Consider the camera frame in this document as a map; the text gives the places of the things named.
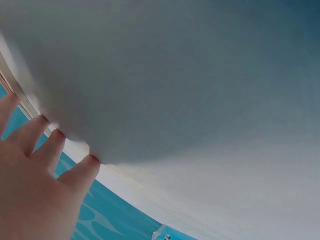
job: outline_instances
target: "fingertip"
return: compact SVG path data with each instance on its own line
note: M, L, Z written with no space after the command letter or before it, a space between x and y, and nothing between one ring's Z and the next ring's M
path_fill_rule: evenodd
M51 136L61 139L63 141L66 140L66 136L57 128L51 132Z
M8 93L8 98L10 98L12 101L20 102L20 98L14 92Z
M87 156L84 157L84 159L81 161L83 164L86 164L88 166L90 166L91 168L99 171L100 168L100 161L93 156L92 154L88 154Z

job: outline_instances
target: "white fabric surface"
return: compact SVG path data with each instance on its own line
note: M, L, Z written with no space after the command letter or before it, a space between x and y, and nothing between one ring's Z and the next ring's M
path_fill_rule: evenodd
M253 0L0 3L11 43L1 53L16 80L36 108L107 164L98 176L106 187L199 239L320 236L314 8ZM87 149L69 142L65 151L79 161Z

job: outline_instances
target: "blue surface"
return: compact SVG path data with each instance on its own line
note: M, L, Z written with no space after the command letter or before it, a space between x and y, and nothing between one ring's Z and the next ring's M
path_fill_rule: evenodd
M0 86L0 97L6 95ZM5 139L11 132L27 121L17 108L2 135ZM37 148L47 137L42 135ZM75 162L62 154L55 177L69 170ZM72 240L150 240L161 224L131 206L98 181L94 181L81 206L80 215Z

